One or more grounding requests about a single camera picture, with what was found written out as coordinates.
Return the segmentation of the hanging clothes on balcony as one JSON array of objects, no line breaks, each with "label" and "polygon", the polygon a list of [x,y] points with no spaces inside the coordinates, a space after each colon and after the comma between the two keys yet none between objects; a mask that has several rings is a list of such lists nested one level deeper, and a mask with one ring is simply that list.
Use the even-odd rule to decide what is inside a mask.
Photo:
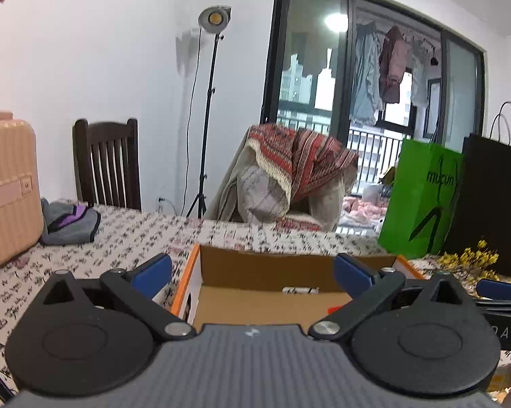
[{"label": "hanging clothes on balcony", "polygon": [[406,26],[364,19],[356,25],[350,122],[411,135],[429,103],[437,44]]}]

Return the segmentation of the orange cardboard pumpkin box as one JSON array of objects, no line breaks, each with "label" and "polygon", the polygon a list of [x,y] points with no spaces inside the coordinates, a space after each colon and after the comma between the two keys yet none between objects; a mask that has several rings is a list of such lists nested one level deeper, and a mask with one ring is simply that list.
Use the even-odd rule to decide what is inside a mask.
[{"label": "orange cardboard pumpkin box", "polygon": [[308,330],[352,300],[334,280],[334,258],[196,244],[171,313],[196,330],[205,324],[297,324]]}]

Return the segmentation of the yellow dried flower branch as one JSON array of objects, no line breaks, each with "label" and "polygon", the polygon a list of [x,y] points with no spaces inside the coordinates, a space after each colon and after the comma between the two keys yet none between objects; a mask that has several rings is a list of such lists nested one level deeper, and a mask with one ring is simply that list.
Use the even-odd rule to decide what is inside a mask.
[{"label": "yellow dried flower branch", "polygon": [[496,272],[499,257],[499,253],[491,250],[487,241],[481,239],[474,249],[467,247],[462,253],[445,252],[437,258],[437,264],[468,286],[474,286],[481,279],[511,284],[511,277]]}]

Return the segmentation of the chair with red patterned blanket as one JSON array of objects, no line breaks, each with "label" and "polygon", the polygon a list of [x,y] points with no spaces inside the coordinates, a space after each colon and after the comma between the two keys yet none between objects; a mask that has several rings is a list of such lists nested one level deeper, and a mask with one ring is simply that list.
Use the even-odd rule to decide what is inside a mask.
[{"label": "chair with red patterned blanket", "polygon": [[277,123],[251,126],[204,218],[334,231],[359,154],[337,138]]}]

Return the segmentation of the studio light on stand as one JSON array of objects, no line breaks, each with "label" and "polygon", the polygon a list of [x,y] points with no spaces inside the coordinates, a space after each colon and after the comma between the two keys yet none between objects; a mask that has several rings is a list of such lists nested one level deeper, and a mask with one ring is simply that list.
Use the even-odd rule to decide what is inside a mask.
[{"label": "studio light on stand", "polygon": [[206,214],[206,195],[205,184],[206,174],[206,154],[208,129],[210,122],[211,103],[215,94],[215,71],[219,49],[219,43],[224,39],[223,31],[228,27],[232,19],[232,8],[229,5],[214,5],[204,9],[197,18],[200,32],[205,32],[213,37],[212,55],[210,61],[208,84],[206,90],[206,106],[203,125],[203,135],[201,142],[201,158],[198,177],[198,190],[190,208],[187,211],[187,217],[196,210],[197,217],[201,219]]}]

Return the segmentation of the black paper bag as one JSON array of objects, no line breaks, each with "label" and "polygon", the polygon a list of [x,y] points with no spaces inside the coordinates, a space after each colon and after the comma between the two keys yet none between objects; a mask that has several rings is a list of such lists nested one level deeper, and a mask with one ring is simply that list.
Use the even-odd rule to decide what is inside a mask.
[{"label": "black paper bag", "polygon": [[484,240],[498,254],[495,271],[511,276],[511,143],[472,134],[462,154],[464,174],[442,251],[460,254]]}]

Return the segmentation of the grey purple folded cloth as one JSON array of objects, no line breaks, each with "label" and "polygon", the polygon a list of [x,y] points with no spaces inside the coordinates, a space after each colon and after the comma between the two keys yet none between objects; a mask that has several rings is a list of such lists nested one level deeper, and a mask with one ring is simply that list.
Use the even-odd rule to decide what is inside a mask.
[{"label": "grey purple folded cloth", "polygon": [[39,242],[44,246],[67,246],[93,242],[101,216],[91,205],[49,203],[40,200],[44,220]]}]

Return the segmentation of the dark wooden chair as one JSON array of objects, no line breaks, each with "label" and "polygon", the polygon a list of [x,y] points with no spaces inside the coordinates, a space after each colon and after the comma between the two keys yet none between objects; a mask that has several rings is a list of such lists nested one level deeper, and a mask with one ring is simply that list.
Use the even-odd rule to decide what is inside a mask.
[{"label": "dark wooden chair", "polygon": [[78,119],[72,138],[78,200],[140,211],[137,119],[92,123]]}]

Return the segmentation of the calligraphy print tablecloth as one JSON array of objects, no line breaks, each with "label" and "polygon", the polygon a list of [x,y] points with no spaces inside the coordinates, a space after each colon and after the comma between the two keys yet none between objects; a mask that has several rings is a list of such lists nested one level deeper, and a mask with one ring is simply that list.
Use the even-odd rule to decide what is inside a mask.
[{"label": "calligraphy print tablecloth", "polygon": [[0,378],[10,391],[16,385],[4,360],[7,337],[45,280],[57,269],[68,269],[82,278],[97,277],[113,267],[131,270],[165,252],[172,258],[172,282],[158,292],[157,300],[169,305],[197,243],[262,253],[385,253],[365,230],[341,229],[333,233],[165,216],[110,206],[98,206],[97,210],[101,222],[94,242],[65,247],[36,244],[0,268]]}]

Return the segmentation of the green mucun paper bag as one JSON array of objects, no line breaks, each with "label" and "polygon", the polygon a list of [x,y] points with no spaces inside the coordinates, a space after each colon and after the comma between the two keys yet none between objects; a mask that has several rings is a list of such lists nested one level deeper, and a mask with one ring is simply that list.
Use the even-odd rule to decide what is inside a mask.
[{"label": "green mucun paper bag", "polygon": [[451,226],[463,168],[462,154],[405,139],[379,244],[407,259],[438,253]]}]

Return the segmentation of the pink mini suitcase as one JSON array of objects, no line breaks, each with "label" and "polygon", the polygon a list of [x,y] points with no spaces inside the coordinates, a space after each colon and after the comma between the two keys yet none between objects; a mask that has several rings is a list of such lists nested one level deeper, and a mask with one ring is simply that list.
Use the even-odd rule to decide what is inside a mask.
[{"label": "pink mini suitcase", "polygon": [[34,246],[43,227],[36,135],[0,110],[0,268]]}]

